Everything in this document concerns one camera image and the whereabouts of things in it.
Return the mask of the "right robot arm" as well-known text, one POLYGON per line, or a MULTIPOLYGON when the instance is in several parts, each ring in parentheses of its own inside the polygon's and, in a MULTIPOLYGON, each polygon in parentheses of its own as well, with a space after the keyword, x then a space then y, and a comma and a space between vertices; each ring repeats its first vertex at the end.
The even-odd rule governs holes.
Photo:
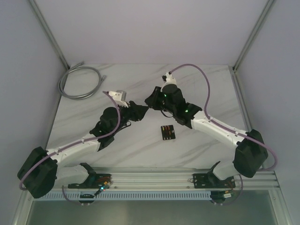
POLYGON ((218 161, 207 173, 206 180, 213 187, 220 186, 224 180, 235 175, 252 178, 268 157, 258 131, 253 129, 246 132, 220 121, 214 122, 201 107, 186 102, 175 84, 163 88, 155 87, 153 93, 145 99, 145 103, 153 110, 172 114, 179 124, 201 131, 233 149, 233 161, 218 161))

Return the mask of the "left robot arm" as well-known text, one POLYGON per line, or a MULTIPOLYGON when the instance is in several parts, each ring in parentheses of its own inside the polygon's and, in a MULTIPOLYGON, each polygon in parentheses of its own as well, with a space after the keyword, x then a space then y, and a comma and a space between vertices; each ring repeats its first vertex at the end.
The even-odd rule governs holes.
POLYGON ((53 188, 62 186, 95 187, 98 175, 88 163, 71 164, 106 148, 114 141, 116 133, 128 123, 142 120, 148 109, 133 101, 128 107, 108 107, 95 127, 82 139, 54 149, 35 148, 17 174, 21 186, 34 198, 43 197, 53 188))

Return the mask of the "black fuse box base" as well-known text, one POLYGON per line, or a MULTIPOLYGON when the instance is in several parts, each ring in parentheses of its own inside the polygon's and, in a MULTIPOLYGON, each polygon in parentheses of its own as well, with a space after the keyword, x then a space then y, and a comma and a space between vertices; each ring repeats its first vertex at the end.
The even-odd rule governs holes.
POLYGON ((174 140, 176 138, 174 126, 173 125, 164 125, 161 126, 161 134, 162 134, 162 140, 174 140))

